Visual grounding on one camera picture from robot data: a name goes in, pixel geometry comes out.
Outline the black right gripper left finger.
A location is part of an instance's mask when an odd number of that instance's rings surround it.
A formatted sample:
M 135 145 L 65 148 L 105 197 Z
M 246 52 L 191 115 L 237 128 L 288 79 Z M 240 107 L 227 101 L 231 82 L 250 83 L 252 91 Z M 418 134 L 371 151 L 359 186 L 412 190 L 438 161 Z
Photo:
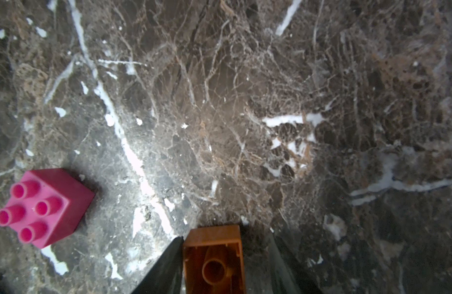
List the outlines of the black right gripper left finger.
M 182 285 L 184 239 L 175 238 L 132 294 L 179 294 Z

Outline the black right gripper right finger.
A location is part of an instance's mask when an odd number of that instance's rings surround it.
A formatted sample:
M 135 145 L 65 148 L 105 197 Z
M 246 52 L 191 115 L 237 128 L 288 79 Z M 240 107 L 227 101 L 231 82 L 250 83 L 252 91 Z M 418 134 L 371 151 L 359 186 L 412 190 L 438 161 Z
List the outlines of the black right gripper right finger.
M 268 257 L 274 294 L 323 294 L 284 240 L 273 233 L 270 234 Z

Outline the orange lego brick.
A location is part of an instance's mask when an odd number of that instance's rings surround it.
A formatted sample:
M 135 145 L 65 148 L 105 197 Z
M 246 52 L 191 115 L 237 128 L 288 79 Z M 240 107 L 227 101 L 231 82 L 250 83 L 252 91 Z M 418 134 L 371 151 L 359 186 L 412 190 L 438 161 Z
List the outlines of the orange lego brick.
M 183 244 L 187 294 L 245 294 L 239 225 L 193 229 Z

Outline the pink lego brick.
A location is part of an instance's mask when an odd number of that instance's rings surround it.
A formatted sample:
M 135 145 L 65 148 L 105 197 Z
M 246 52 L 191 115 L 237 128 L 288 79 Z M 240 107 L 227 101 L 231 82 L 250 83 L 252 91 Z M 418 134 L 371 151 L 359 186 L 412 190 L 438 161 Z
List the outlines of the pink lego brick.
M 39 249 L 74 233 L 95 192 L 64 169 L 26 171 L 0 209 L 0 227 L 10 227 L 23 244 Z

